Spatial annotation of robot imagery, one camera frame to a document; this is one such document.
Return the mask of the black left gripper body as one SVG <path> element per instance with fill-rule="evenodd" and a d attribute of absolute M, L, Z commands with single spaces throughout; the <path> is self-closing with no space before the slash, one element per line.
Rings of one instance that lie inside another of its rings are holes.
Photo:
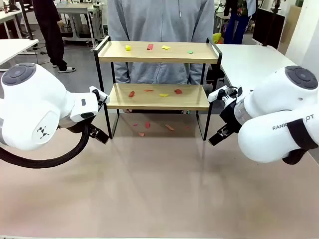
<path fill-rule="evenodd" d="M 61 119 L 59 122 L 59 127 L 66 128 L 72 133 L 81 133 L 87 125 L 90 125 L 92 123 L 92 121 L 92 119 L 85 119 L 80 122 L 73 122 L 70 119 Z"/>

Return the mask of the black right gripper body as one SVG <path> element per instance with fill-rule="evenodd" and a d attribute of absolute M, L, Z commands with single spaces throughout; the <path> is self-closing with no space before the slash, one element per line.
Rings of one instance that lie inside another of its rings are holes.
<path fill-rule="evenodd" d="M 225 122 L 223 129 L 240 129 L 242 124 L 235 117 L 236 100 L 229 103 L 220 113 L 220 117 Z"/>

